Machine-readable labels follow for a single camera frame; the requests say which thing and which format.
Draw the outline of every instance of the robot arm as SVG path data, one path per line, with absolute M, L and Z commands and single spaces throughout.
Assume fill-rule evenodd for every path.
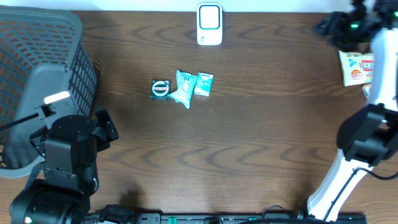
M 307 201 L 307 213 L 311 218 L 335 221 L 345 200 L 366 175 L 363 169 L 371 171 L 397 150 L 396 20 L 393 18 L 390 27 L 379 29 L 371 38 L 370 47 L 374 54 L 371 94 L 365 108 L 341 125 L 336 159 L 317 191 Z M 380 128 L 382 123 L 386 123 L 388 128 Z

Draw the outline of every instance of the plastic basket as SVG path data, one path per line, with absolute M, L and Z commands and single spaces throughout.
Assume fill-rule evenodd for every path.
M 46 96 L 65 90 L 79 114 L 91 114 L 97 77 L 81 34 L 70 12 L 0 6 L 0 125 L 33 114 Z M 43 160 L 29 136 L 44 125 L 33 119 L 0 133 L 0 177 L 22 177 Z

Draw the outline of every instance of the tabletop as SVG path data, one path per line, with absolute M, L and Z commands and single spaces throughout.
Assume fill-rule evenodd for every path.
M 344 87 L 338 52 L 312 32 L 326 14 L 224 13 L 223 43 L 200 46 L 194 12 L 74 12 L 99 76 L 96 106 L 120 139 L 97 158 L 92 211 L 118 203 L 164 213 L 293 210 L 314 193 L 336 156 L 340 124 L 363 107 Z M 176 70 L 214 74 L 191 107 L 151 100 L 152 79 Z M 390 175 L 395 157 L 374 169 Z M 26 178 L 0 179 L 0 219 Z M 342 211 L 398 222 L 398 181 L 366 176 Z

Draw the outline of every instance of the blue packet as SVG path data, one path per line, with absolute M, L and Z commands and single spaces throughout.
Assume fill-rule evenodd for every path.
M 196 95 L 210 96 L 212 84 L 213 84 L 213 75 L 199 72 L 197 85 L 193 92 Z
M 189 109 L 193 94 L 193 89 L 197 83 L 197 78 L 194 75 L 191 75 L 186 72 L 181 72 L 177 70 L 177 90 L 168 96 L 171 99 L 174 99 L 177 103 L 182 103 L 184 106 Z

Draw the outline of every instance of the wooden table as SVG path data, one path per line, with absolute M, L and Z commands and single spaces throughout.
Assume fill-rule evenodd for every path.
M 312 33 L 325 14 L 225 13 L 219 46 L 199 46 L 191 12 L 75 12 L 100 71 L 96 105 L 120 139 L 98 154 L 99 191 L 109 203 L 183 212 L 293 210 L 330 168 L 336 132 L 365 102 L 344 87 L 337 51 Z M 149 98 L 152 79 L 175 71 L 215 75 L 211 96 L 191 108 Z M 397 157 L 375 171 L 389 175 Z M 0 179 L 0 219 L 26 179 Z M 398 181 L 365 177 L 343 207 L 369 223 L 398 222 Z

